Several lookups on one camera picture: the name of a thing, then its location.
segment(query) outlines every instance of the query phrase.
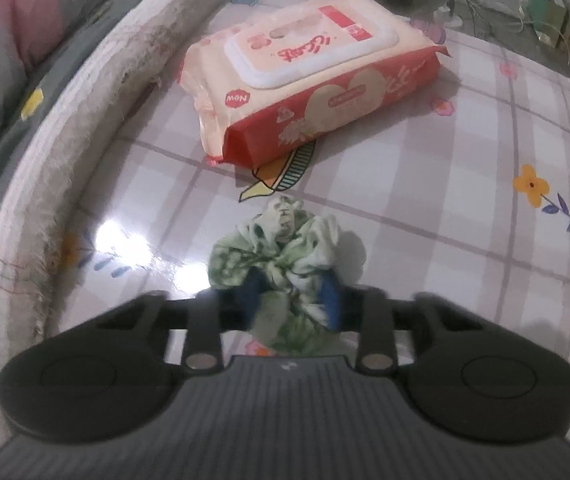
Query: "silver rivet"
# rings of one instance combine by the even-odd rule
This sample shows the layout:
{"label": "silver rivet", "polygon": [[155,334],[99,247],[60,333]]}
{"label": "silver rivet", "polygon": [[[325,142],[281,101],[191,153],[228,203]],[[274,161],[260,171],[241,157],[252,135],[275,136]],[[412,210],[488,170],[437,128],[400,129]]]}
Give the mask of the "silver rivet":
{"label": "silver rivet", "polygon": [[384,354],[367,354],[361,362],[370,370],[386,370],[394,364],[394,360]]}
{"label": "silver rivet", "polygon": [[212,354],[201,352],[190,355],[185,362],[192,370],[209,370],[216,366],[218,360]]}

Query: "yellow pattern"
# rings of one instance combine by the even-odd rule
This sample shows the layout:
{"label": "yellow pattern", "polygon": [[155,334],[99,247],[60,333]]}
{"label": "yellow pattern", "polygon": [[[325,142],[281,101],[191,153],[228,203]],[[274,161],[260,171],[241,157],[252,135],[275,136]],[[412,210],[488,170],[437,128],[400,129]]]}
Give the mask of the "yellow pattern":
{"label": "yellow pattern", "polygon": [[25,105],[22,107],[22,110],[20,111],[20,118],[23,121],[26,121],[28,118],[30,118],[43,102],[43,99],[43,91],[40,88],[36,88],[30,95],[30,98],[27,99]]}

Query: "green fabric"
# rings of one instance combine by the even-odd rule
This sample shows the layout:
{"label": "green fabric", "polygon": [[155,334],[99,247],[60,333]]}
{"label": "green fabric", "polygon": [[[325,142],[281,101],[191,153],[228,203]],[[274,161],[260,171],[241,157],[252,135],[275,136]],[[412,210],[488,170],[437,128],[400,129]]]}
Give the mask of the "green fabric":
{"label": "green fabric", "polygon": [[295,356],[338,351],[316,303],[319,272],[334,264],[340,229],[333,216],[315,216],[301,201],[281,196],[265,211],[219,240],[209,259],[215,288],[240,285],[251,267],[262,269],[274,291],[262,295],[252,335],[263,345]]}

